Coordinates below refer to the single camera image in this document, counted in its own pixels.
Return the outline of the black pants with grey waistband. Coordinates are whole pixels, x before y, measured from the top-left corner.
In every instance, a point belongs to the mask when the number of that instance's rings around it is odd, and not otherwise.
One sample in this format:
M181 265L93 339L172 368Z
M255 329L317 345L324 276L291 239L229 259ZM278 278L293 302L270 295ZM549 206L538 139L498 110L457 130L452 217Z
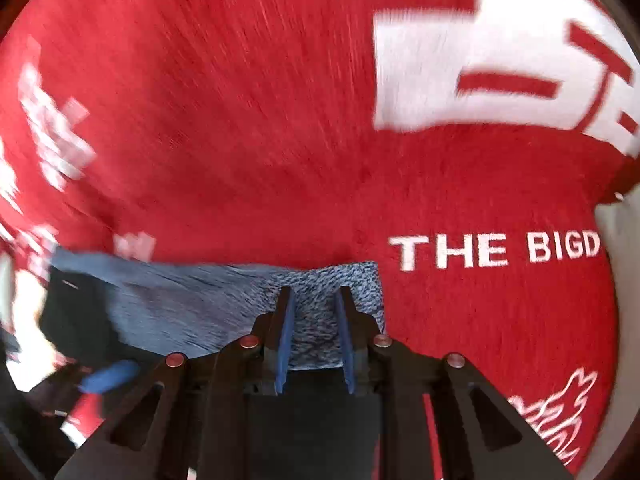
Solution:
M250 400L250 466L256 479L367 479L378 440L378 404L352 396L341 371L334 298L384 318L372 262L299 271L277 266L173 266L58 250L40 315L43 335L81 364L149 366L181 352L200 358L247 334L292 289L295 326L286 393Z

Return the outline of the red blanket with white print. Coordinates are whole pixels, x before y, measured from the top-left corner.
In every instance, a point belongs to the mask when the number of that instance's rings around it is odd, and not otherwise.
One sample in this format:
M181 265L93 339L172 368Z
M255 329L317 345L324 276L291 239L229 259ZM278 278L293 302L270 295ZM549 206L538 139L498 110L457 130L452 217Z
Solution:
M394 336L469 351L585 463L618 355L593 211L639 148L599 0L6 1L19 266L372 260Z

